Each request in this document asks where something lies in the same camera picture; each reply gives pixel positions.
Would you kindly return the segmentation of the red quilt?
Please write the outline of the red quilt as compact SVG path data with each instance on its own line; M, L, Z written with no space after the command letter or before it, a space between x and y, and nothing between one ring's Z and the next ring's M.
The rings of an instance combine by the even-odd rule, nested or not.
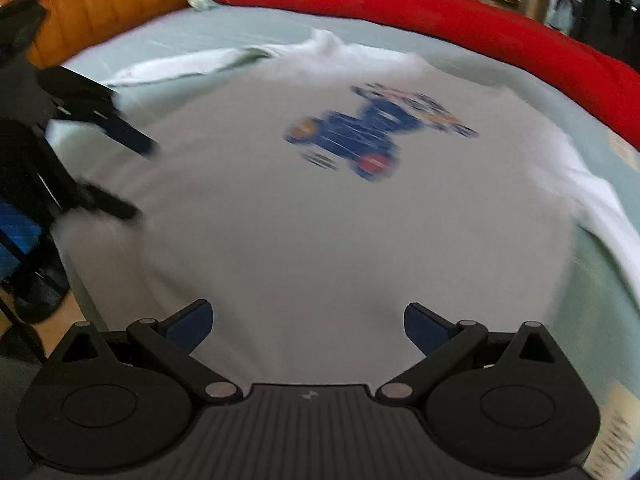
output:
M639 75L627 64L513 11L477 0L213 0L352 18L435 37L526 70L639 144Z

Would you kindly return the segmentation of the black bag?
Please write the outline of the black bag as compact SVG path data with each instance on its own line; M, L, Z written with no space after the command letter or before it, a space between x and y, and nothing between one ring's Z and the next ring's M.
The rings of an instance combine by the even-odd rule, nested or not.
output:
M639 0L579 0L574 39L639 70Z

